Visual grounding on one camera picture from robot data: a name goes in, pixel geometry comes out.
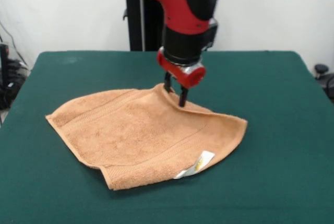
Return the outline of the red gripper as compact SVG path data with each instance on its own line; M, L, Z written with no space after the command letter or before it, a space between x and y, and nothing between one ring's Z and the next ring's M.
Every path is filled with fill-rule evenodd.
M191 66L176 65L168 61L164 54L164 48L160 47L157 53L157 61L165 71L164 89L171 92L171 77L174 77L181 85L181 93L178 105L184 107L187 101L188 89L198 85L206 74L206 69L201 62Z

